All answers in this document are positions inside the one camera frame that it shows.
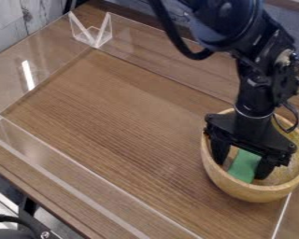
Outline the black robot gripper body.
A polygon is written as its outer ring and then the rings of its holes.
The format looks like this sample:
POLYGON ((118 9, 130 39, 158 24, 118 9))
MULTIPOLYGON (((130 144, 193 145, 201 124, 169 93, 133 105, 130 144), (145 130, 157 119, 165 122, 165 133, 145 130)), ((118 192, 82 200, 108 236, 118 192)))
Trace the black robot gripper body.
POLYGON ((228 113, 205 115, 204 133, 209 139, 212 136, 228 139, 231 146, 260 157, 271 156, 276 160, 275 167, 287 166, 296 146, 275 128, 273 119, 273 110, 244 114, 235 108, 228 113))

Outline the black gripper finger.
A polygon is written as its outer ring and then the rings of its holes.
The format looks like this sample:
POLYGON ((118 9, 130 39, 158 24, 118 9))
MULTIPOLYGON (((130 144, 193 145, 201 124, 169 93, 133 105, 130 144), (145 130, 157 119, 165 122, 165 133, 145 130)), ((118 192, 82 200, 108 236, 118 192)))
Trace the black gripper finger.
POLYGON ((211 150, 215 163, 221 165, 231 150, 231 141, 225 138, 211 137, 211 150))
POLYGON ((256 166, 255 179, 257 180, 265 179, 269 176, 275 166, 276 166, 275 158, 272 158, 271 156, 263 157, 256 166))

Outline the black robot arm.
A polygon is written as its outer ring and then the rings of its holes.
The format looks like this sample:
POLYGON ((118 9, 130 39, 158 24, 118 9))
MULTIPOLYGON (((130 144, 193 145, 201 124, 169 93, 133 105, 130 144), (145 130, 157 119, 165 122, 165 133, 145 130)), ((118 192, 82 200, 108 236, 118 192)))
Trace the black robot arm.
POLYGON ((233 109, 204 118, 215 163, 225 161, 231 147, 241 148, 260 158, 253 178, 263 180, 276 167, 289 164, 296 151, 285 137, 295 128, 283 128, 273 115, 277 107, 292 108, 288 99, 299 92, 293 38, 268 14, 263 0, 176 2, 203 47, 199 52, 181 40, 162 1, 149 0, 149 6, 178 52, 196 61, 220 51, 235 58, 239 90, 233 109))

